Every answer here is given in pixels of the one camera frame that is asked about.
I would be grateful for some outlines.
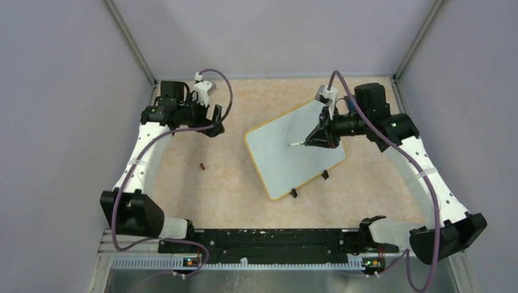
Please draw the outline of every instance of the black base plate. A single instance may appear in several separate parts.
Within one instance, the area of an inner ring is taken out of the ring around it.
[[[357,230],[346,229],[204,229],[189,239],[203,244],[208,263],[331,264],[347,263],[347,254],[378,252],[379,246],[362,247]],[[399,252],[385,244],[386,253]],[[202,253],[194,245],[160,242],[159,253]]]

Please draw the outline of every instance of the yellow board edge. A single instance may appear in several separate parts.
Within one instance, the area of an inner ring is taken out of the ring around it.
[[[262,127],[262,126],[264,126],[264,125],[266,125],[266,124],[268,124],[268,123],[270,123],[270,122],[274,121],[275,119],[278,119],[278,118],[280,118],[280,117],[282,117],[282,116],[284,116],[284,115],[287,115],[288,113],[293,112],[293,111],[295,111],[296,109],[298,109],[298,108],[300,108],[300,107],[302,107],[302,106],[305,106],[305,105],[307,105],[307,104],[311,103],[313,100],[314,100],[314,99],[311,99],[311,100],[309,100],[309,101],[305,102],[304,104],[301,104],[301,105],[299,105],[299,106],[297,106],[297,107],[295,107],[295,108],[293,108],[293,109],[291,109],[291,110],[289,110],[289,111],[286,111],[286,112],[284,112],[284,113],[280,114],[279,116],[276,116],[276,117],[274,117],[274,118],[272,118],[272,119],[270,119],[270,120],[268,120],[268,121],[266,121],[266,122],[264,122],[264,123],[262,123],[262,124],[259,124],[258,126],[256,126],[256,127],[252,128],[252,129],[250,129],[250,130],[248,130],[247,132],[245,132],[245,133],[244,133],[244,139],[243,139],[243,140],[244,140],[244,144],[246,145],[246,148],[247,148],[247,150],[248,150],[248,154],[250,155],[250,158],[252,158],[252,162],[254,163],[255,171],[256,171],[256,172],[257,172],[257,174],[259,175],[259,179],[261,179],[261,183],[263,184],[263,188],[264,188],[264,190],[266,191],[266,194],[268,194],[268,197],[269,197],[269,198],[270,198],[270,200],[272,200],[272,201],[279,200],[279,199],[281,199],[281,198],[285,197],[286,195],[290,194],[291,192],[287,192],[287,193],[285,193],[285,194],[283,194],[283,195],[279,196],[278,198],[272,198],[272,197],[270,196],[270,193],[268,192],[268,189],[266,188],[266,184],[265,184],[265,183],[264,183],[264,181],[263,181],[263,177],[261,176],[261,172],[259,172],[259,168],[257,168],[257,164],[255,163],[254,156],[252,155],[252,152],[250,151],[250,146],[248,146],[248,143],[246,142],[246,136],[248,135],[248,133],[250,133],[250,132],[252,132],[252,131],[256,130],[257,128]],[[343,158],[343,160],[341,160],[340,162],[337,162],[337,163],[336,163],[336,164],[334,164],[333,166],[329,167],[327,170],[330,170],[330,169],[334,168],[336,165],[338,165],[339,163],[341,163],[341,162],[343,162],[343,161],[345,161],[345,160],[347,159],[347,149],[346,149],[346,147],[345,147],[345,143],[344,143],[344,141],[342,141],[341,139],[340,139],[340,141],[342,142],[342,145],[343,145],[343,151],[345,152],[345,158]],[[300,187],[304,186],[304,184],[307,184],[309,181],[311,181],[311,180],[313,180],[313,179],[315,179],[315,178],[317,178],[317,177],[320,177],[320,176],[322,176],[322,174],[320,174],[320,175],[316,175],[315,177],[310,178],[308,181],[306,181],[306,182],[302,183],[301,185],[299,185],[299,186],[295,187],[294,189],[300,188]]]

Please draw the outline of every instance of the white plastic housing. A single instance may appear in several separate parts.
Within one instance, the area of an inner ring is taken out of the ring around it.
[[[209,97],[216,90],[216,84],[210,81],[200,81],[194,84],[194,91],[197,95],[193,95],[193,99],[198,101],[200,105],[208,107]]]
[[[133,171],[133,174],[130,174],[130,179],[123,192],[132,193],[135,192],[136,189],[140,189],[143,194],[153,198],[151,187],[155,180],[156,171],[160,166],[162,154],[164,153],[169,141],[171,141],[172,135],[168,134],[155,142],[139,161],[136,161],[136,158],[146,145],[148,145],[155,137],[168,132],[169,130],[168,126],[161,126],[158,122],[147,122],[146,124],[139,126],[137,143],[133,148],[131,158],[126,165],[126,169],[115,184],[114,189],[120,188],[131,165],[137,163],[135,171]],[[185,219],[166,217],[164,219],[164,227],[160,233],[160,238],[184,239],[187,235],[187,224],[188,223]]]
[[[337,105],[338,98],[338,89],[336,87],[331,87],[331,90],[327,90],[327,87],[324,85],[322,92],[320,93],[324,98],[329,99],[329,117],[333,120],[335,107]]]
[[[410,230],[422,227],[423,224],[399,222],[391,219],[380,219],[369,226],[374,242],[388,243],[399,248],[410,247]]]
[[[146,124],[139,126],[139,136],[137,138],[137,143],[133,148],[131,157],[126,165],[126,169],[115,184],[114,188],[120,187],[122,185],[122,181],[124,180],[126,173],[130,170],[131,165],[136,162],[135,160],[137,156],[144,149],[144,147],[148,145],[155,137],[167,131],[169,131],[169,127],[167,125],[160,126],[158,122],[147,122]],[[135,192],[136,189],[140,189],[142,190],[143,194],[147,194],[150,198],[152,198],[151,186],[155,180],[155,174],[160,165],[160,158],[162,157],[167,144],[171,141],[171,138],[172,136],[168,135],[158,140],[151,146],[151,148],[144,154],[142,159],[137,162],[135,171],[130,175],[128,184],[124,188],[123,192],[131,193]]]
[[[456,223],[466,218],[466,207],[460,203],[451,193],[434,164],[430,161],[421,138],[409,137],[402,141],[399,147],[414,158],[428,175],[439,201],[440,226],[444,227],[444,221],[449,220]],[[410,192],[415,198],[421,213],[425,218],[425,226],[428,229],[434,228],[434,206],[430,191],[422,179],[423,175],[394,148],[389,147],[383,152],[399,171]]]

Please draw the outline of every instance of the black clamp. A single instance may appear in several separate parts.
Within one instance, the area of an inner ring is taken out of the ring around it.
[[[329,173],[327,172],[327,170],[324,170],[324,172],[322,173],[322,177],[324,178],[324,180],[327,180],[329,178]]]
[[[292,190],[290,191],[290,194],[291,194],[291,196],[292,196],[293,198],[297,198],[297,197],[299,196],[299,195],[297,194],[297,191],[295,190],[295,188],[294,188],[294,189],[292,189]]]

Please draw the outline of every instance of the gray wall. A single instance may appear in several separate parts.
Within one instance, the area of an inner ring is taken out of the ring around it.
[[[157,78],[389,75],[434,0],[115,0]]]
[[[0,1],[0,291],[86,290],[150,93],[101,1]]]
[[[450,1],[403,78],[444,180],[487,219],[468,254],[488,292],[518,287],[517,15],[517,1]]]

